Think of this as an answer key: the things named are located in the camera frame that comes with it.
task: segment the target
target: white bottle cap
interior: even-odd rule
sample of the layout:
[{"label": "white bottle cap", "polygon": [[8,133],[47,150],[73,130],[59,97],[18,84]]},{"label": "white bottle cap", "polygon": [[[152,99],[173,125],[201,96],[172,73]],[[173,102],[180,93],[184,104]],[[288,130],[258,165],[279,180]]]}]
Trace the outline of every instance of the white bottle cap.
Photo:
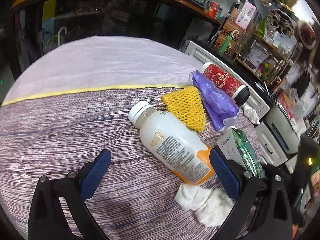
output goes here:
[{"label": "white bottle cap", "polygon": [[206,69],[208,66],[210,66],[211,64],[213,64],[213,63],[211,63],[211,62],[204,63],[203,66],[202,66],[202,68],[199,70],[200,73],[203,74],[203,72],[205,71],[205,69]]},{"label": "white bottle cap", "polygon": [[154,107],[150,105],[147,101],[140,101],[136,103],[130,110],[128,114],[129,120],[133,123],[134,126],[136,126],[137,119],[139,116],[148,108]]}]

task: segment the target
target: metal screw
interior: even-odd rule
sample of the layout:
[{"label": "metal screw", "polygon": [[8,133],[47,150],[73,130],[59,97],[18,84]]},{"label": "metal screw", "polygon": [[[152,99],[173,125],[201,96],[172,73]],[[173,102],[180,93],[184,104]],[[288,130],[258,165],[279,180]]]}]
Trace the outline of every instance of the metal screw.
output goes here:
[{"label": "metal screw", "polygon": [[276,180],[276,181],[281,181],[281,177],[280,177],[279,175],[276,175],[276,176],[275,176],[275,180]]},{"label": "metal screw", "polygon": [[252,173],[250,171],[245,171],[244,172],[244,175],[247,177],[247,178],[251,178],[252,177]]},{"label": "metal screw", "polygon": [[47,177],[43,175],[43,176],[40,177],[39,181],[40,182],[44,182],[46,179],[47,179]]},{"label": "metal screw", "polygon": [[76,174],[74,171],[69,172],[69,173],[68,173],[68,178],[69,178],[69,179],[73,179],[76,175],[77,175],[77,174]]}]

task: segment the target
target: purple package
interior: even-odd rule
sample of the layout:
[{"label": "purple package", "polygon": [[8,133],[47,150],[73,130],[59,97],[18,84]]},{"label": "purple package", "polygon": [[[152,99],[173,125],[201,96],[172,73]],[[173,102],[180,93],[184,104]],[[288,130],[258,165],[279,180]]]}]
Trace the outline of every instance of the purple package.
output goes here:
[{"label": "purple package", "polygon": [[206,76],[198,70],[190,73],[190,80],[199,90],[204,108],[216,129],[223,131],[225,128],[235,124],[239,108],[233,99],[223,90],[220,90]]}]

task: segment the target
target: crumpled white paper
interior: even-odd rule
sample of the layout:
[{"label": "crumpled white paper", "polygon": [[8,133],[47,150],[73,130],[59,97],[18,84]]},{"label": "crumpled white paper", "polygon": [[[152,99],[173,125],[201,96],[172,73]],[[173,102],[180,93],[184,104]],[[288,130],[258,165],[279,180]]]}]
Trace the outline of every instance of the crumpled white paper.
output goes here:
[{"label": "crumpled white paper", "polygon": [[243,114],[245,117],[247,117],[251,123],[253,124],[260,124],[259,117],[257,115],[256,110],[254,110],[251,106],[249,106],[247,103],[244,103],[242,105]]},{"label": "crumpled white paper", "polygon": [[175,201],[183,210],[195,211],[195,216],[206,227],[221,226],[234,203],[219,188],[215,190],[181,183]]}]

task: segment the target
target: wooden shelf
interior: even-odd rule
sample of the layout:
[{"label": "wooden shelf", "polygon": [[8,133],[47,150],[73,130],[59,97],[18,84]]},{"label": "wooden shelf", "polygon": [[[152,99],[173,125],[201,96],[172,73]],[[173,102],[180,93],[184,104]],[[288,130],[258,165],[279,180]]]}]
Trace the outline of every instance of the wooden shelf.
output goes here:
[{"label": "wooden shelf", "polygon": [[275,58],[280,59],[280,60],[281,59],[285,60],[285,57],[279,53],[279,51],[277,50],[277,48],[275,46],[267,43],[263,38],[261,38],[256,33],[253,33],[253,34],[254,34],[254,38],[256,39],[256,41],[258,41],[263,47],[265,47],[269,51],[269,53],[273,54],[275,56]]},{"label": "wooden shelf", "polygon": [[244,62],[243,62],[242,60],[240,60],[239,58],[237,58],[237,61],[240,62],[241,65],[243,65],[244,67],[246,67],[248,70],[250,70],[250,72],[251,72],[257,79],[259,79],[259,81],[262,82],[262,84],[264,83],[264,81],[263,81],[261,78],[259,78],[259,77],[255,74],[255,72],[253,72],[253,70],[252,70],[246,63],[244,63]]}]

